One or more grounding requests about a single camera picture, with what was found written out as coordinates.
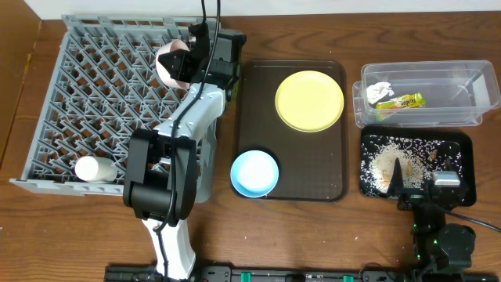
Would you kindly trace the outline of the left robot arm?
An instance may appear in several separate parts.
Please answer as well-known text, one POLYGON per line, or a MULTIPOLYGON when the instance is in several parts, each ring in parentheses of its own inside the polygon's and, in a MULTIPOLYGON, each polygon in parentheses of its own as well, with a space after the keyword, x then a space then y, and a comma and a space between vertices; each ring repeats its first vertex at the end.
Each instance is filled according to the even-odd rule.
POLYGON ((199 175, 199 142, 212 132, 240 82, 245 34, 224 29, 209 39, 195 33, 193 47, 174 40, 155 58, 160 80, 186 95, 166 121, 136 129, 129 140, 123 201, 152 237, 157 264, 131 272, 133 281, 189 280, 196 261, 187 217, 211 193, 199 175))

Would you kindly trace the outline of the green snack wrapper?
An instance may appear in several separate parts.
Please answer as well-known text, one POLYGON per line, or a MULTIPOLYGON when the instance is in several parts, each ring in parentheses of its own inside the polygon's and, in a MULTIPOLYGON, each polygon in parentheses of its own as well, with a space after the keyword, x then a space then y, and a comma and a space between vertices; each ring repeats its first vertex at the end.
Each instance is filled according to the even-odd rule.
POLYGON ((376 109, 379 110, 377 120, 383 121, 392 114, 395 114, 396 110, 424 107, 426 103, 427 101, 420 92, 395 97, 388 101, 377 103, 376 109))

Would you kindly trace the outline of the white tissue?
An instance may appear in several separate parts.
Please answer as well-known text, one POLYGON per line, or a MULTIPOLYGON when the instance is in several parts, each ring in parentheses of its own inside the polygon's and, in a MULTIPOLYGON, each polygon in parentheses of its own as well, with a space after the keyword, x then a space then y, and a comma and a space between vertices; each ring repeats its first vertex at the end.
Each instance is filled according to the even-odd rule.
POLYGON ((369 104, 375 104, 386 96, 393 96, 395 93, 391 83, 387 81, 377 82, 366 87, 366 95, 369 104))

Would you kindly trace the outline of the white cup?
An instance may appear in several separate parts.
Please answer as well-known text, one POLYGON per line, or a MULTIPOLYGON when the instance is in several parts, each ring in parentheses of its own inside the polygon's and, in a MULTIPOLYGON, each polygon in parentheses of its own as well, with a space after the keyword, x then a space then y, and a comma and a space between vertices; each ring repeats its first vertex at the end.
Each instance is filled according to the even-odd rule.
POLYGON ((87 183, 111 183, 117 177, 113 161, 105 157, 81 157, 74 170, 76 176, 87 183))

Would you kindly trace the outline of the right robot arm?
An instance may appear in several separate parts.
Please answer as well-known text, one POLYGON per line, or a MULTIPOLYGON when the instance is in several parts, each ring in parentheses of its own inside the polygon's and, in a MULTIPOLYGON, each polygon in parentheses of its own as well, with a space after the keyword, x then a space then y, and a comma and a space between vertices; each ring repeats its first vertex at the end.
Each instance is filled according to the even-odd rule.
POLYGON ((447 223, 469 188, 454 171, 435 171, 424 188, 404 187, 396 160, 387 194, 398 198, 397 209, 413 213, 413 251, 419 263, 397 281, 465 281, 472 265, 476 233, 469 226, 447 223))

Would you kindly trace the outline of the white pink bowl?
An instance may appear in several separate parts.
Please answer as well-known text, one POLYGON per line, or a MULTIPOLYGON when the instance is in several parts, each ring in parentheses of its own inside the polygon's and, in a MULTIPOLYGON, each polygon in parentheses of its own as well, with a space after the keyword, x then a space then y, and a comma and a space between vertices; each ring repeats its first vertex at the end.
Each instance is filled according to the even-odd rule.
POLYGON ((169 42, 168 44, 160 47, 157 51, 157 54, 156 54, 155 66, 156 66, 156 70, 157 70, 157 73, 158 73, 160 80, 166 86, 168 86, 170 88, 188 90, 190 87, 190 84, 187 82, 184 82, 184 81, 179 81, 179 80, 175 80, 175 79, 171 78, 171 75, 168 73, 167 69, 165 67, 163 67, 159 61, 160 55, 170 53, 170 52, 176 51, 178 49, 183 49, 183 50, 189 51, 189 48, 186 45, 186 43, 182 40, 179 40, 179 39, 175 39, 175 40, 169 42))

